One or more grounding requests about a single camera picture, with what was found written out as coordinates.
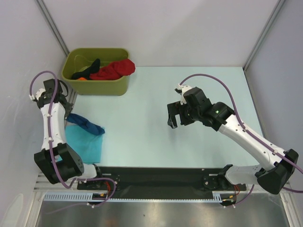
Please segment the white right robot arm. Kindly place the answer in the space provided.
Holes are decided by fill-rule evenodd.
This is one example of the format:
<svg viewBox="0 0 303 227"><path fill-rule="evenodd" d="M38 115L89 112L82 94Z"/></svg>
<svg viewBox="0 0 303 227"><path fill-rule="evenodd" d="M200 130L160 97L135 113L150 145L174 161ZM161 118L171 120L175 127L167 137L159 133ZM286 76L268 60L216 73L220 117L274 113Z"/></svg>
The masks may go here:
<svg viewBox="0 0 303 227"><path fill-rule="evenodd" d="M167 105L171 128L178 126L176 115L184 126L201 122L235 141L258 162L256 166L225 166L218 178L222 189L229 190L240 183L257 184L271 194L279 194L284 189L295 171L299 157L296 151L272 144L246 126L229 106L222 102L212 104L197 87L178 85L175 91L181 99Z"/></svg>

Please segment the navy blue t shirt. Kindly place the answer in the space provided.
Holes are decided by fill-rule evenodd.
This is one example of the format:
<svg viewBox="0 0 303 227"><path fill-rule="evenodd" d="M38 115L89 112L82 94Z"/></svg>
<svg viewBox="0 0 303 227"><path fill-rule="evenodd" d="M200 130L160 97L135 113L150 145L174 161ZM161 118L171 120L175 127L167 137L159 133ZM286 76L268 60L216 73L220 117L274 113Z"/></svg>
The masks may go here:
<svg viewBox="0 0 303 227"><path fill-rule="evenodd" d="M105 130L102 127L93 124L88 119L75 113L69 114L66 118L66 121L80 126L82 129L95 136L100 136L105 133Z"/></svg>

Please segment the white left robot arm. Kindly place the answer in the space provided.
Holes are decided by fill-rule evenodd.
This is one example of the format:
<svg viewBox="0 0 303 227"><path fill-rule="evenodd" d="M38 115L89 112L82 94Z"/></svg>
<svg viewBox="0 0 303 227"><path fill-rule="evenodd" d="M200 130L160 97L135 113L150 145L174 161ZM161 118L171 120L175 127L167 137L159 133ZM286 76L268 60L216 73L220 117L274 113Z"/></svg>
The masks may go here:
<svg viewBox="0 0 303 227"><path fill-rule="evenodd" d="M54 102L51 103L55 89L55 79L44 81L44 88L36 92L34 101L43 116L44 139L41 151L34 154L34 161L51 184L80 177L88 179L94 189L101 188L105 178L97 172L95 164L83 163L80 155L66 140L64 121L71 113L72 104L67 102L58 84Z"/></svg>

